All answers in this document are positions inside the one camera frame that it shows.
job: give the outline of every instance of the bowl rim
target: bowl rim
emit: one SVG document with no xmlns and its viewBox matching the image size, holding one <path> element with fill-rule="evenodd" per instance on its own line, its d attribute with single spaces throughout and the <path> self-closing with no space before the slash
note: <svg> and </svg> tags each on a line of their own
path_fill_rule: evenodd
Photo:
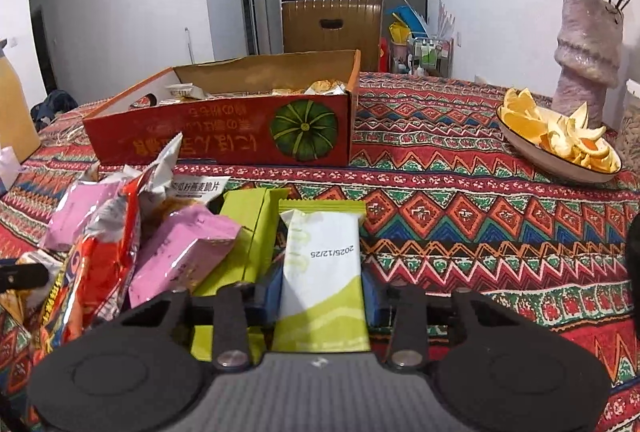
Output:
<svg viewBox="0 0 640 432">
<path fill-rule="evenodd" d="M 533 145 L 536 149 L 540 149 L 540 151 L 546 152 L 546 154 L 548 154 L 549 156 L 553 156 L 556 159 L 561 160 L 563 163 L 567 163 L 568 165 L 572 165 L 572 167 L 577 167 L 578 170 L 581 171 L 588 171 L 588 172 L 593 172 L 594 174 L 601 174 L 603 176 L 611 176 L 614 177 L 617 174 L 620 173 L 620 171 L 622 170 L 622 165 L 620 168 L 618 168 L 617 171 L 615 172 L 601 172 L 599 170 L 593 170 L 591 168 L 586 168 L 583 167 L 582 165 L 578 165 L 577 163 L 573 163 L 571 161 L 568 161 L 566 159 L 564 159 L 563 157 L 558 156 L 557 154 L 554 154 L 553 152 L 549 152 L 546 149 L 543 149 L 542 147 L 540 147 L 539 145 L 536 145 L 535 143 L 530 142 L 527 138 L 525 138 L 524 136 L 520 136 L 516 131 L 514 131 L 513 129 L 511 129 L 505 122 L 504 120 L 502 120 L 502 117 L 500 116 L 500 108 L 502 107 L 502 104 L 500 104 L 499 106 L 496 106 L 495 108 L 495 117 L 498 119 L 498 121 L 501 123 L 501 125 L 503 125 L 510 133 L 512 133 L 513 135 L 516 135 L 519 139 L 525 141 L 526 143 L 528 143 L 529 145 Z M 611 147 L 611 149 L 613 149 L 613 146 L 607 141 L 607 145 L 609 147 Z"/>
</svg>

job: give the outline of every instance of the pink vase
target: pink vase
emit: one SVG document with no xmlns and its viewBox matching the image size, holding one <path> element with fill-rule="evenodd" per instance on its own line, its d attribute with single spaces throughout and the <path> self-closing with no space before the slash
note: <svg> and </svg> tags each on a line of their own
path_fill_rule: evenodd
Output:
<svg viewBox="0 0 640 432">
<path fill-rule="evenodd" d="M 608 88 L 618 86 L 622 13 L 603 0 L 564 0 L 556 62 L 562 67 L 551 108 L 570 115 L 583 102 L 589 126 L 602 125 Z"/>
</svg>

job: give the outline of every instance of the black circular cover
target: black circular cover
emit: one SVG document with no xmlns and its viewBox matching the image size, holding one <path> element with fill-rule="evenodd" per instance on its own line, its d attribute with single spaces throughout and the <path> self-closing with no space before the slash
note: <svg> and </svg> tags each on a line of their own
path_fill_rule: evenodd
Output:
<svg viewBox="0 0 640 432">
<path fill-rule="evenodd" d="M 155 329 L 89 333 L 33 370 L 31 403 L 65 432 L 139 432 L 176 419 L 199 395 L 198 361 Z"/>
<path fill-rule="evenodd" d="M 593 355 L 568 340 L 505 326 L 454 348 L 436 370 L 436 385 L 452 413 L 472 426 L 568 432 L 589 424 L 610 381 Z"/>
</svg>

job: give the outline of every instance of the red patterned tablecloth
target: red patterned tablecloth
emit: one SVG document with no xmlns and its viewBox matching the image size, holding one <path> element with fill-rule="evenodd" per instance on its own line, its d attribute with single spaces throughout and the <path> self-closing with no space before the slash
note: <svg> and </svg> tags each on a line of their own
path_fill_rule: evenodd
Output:
<svg viewBox="0 0 640 432">
<path fill-rule="evenodd" d="M 286 185 L 305 199 L 365 200 L 362 258 L 381 277 L 429 293 L 482 291 L 585 347 L 612 381 L 598 430 L 634 430 L 640 362 L 624 241 L 639 210 L 638 180 L 623 172 L 586 188 L 536 170 L 500 134 L 494 109 L 503 94 L 467 82 L 363 74 L 350 168 L 178 169 L 230 175 L 231 188 Z M 0 200 L 0 257 L 34 248 L 65 188 L 95 160 L 81 128 L 88 109 L 43 131 L 43 146 Z M 2 312 L 0 331 L 0 387 L 24 409 L 28 336 Z M 446 345 L 443 329 L 430 333 L 435 346 Z M 372 339 L 384 343 L 385 333 Z"/>
</svg>

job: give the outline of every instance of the bowl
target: bowl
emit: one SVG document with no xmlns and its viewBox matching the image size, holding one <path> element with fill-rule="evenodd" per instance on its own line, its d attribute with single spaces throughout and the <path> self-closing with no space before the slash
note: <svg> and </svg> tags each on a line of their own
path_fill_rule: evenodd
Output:
<svg viewBox="0 0 640 432">
<path fill-rule="evenodd" d="M 542 170 L 558 177 L 584 184 L 607 183 L 607 181 L 612 180 L 616 174 L 620 172 L 620 169 L 622 168 L 620 157 L 616 152 L 616 149 L 614 149 L 605 139 L 601 138 L 604 144 L 610 148 L 610 152 L 613 153 L 614 163 L 617 165 L 617 170 L 614 172 L 599 172 L 591 170 L 590 168 L 583 167 L 582 165 L 572 163 L 553 154 L 552 152 L 545 151 L 545 149 L 542 149 L 535 143 L 531 143 L 528 139 L 523 138 L 513 131 L 513 129 L 510 129 L 509 126 L 502 121 L 501 107 L 502 106 L 499 106 L 495 110 L 495 115 L 498 119 L 498 125 L 500 125 L 502 134 L 521 155 Z M 548 122 L 549 120 L 558 120 L 561 116 L 560 113 L 556 113 L 551 109 L 538 107 L 538 110 L 540 112 L 540 118 L 542 118 L 544 122 Z"/>
</svg>

